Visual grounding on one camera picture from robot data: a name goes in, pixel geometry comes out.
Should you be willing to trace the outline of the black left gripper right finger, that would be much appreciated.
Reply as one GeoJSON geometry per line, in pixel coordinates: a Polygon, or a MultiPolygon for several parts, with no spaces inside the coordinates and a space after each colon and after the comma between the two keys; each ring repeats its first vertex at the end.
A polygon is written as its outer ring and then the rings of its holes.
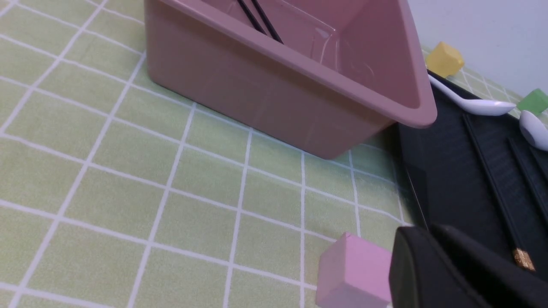
{"type": "Polygon", "coordinates": [[[430,232],[460,274],[492,308],[545,308],[547,283],[469,238],[433,225],[430,232]]]}

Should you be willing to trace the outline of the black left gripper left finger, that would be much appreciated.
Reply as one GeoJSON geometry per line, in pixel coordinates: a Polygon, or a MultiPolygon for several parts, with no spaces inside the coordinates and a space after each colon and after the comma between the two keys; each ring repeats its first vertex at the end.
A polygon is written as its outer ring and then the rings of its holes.
{"type": "Polygon", "coordinates": [[[397,228],[389,286],[394,308],[491,307],[422,228],[397,228]]]}

